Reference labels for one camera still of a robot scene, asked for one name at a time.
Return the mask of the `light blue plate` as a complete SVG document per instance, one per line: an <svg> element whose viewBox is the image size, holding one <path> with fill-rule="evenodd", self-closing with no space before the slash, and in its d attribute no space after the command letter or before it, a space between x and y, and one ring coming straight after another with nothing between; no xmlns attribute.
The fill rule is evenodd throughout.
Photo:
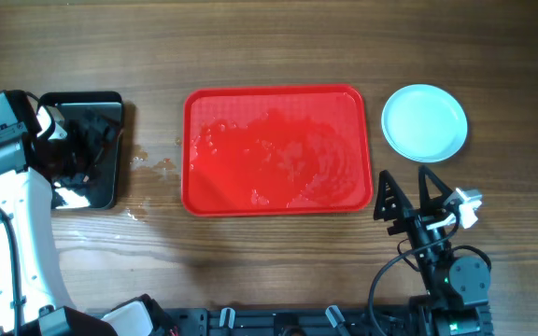
<svg viewBox="0 0 538 336"><path fill-rule="evenodd" d="M459 101L428 84L394 92L382 109L381 129L389 145L417 162L445 161L464 146L468 119Z"/></svg>

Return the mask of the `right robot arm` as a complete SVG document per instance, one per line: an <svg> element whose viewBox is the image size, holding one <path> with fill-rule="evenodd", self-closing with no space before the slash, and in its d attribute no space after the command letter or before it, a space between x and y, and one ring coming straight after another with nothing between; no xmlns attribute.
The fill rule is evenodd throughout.
<svg viewBox="0 0 538 336"><path fill-rule="evenodd" d="M453 246L459 229L477 222L483 203L477 189L451 189L431 169L418 168L419 207L414 207L390 172L379 173L374 219L392 221L388 235L404 233L411 248L388 261L369 290L365 318L376 335L491 335L488 291L492 263L471 245ZM426 293L387 314L375 306L382 276L400 261L415 261Z"/></svg>

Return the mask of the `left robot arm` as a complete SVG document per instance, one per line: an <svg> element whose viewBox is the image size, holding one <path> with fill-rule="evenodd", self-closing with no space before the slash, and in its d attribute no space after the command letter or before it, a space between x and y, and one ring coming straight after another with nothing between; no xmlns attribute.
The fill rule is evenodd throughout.
<svg viewBox="0 0 538 336"><path fill-rule="evenodd" d="M0 335L177 335L148 295L102 317L75 309L52 234L52 187L26 157L34 136L22 121L0 126Z"/></svg>

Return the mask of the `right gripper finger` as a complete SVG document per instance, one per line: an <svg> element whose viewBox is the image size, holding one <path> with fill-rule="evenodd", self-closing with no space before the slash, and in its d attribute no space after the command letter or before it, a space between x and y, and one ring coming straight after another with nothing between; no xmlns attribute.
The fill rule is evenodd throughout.
<svg viewBox="0 0 538 336"><path fill-rule="evenodd" d="M441 211L452 194L452 189L426 165L418 168L418 190L422 215L435 215Z"/></svg>
<svg viewBox="0 0 538 336"><path fill-rule="evenodd" d="M404 220L411 216L413 216L413 205L390 172L381 171L378 176L374 220Z"/></svg>

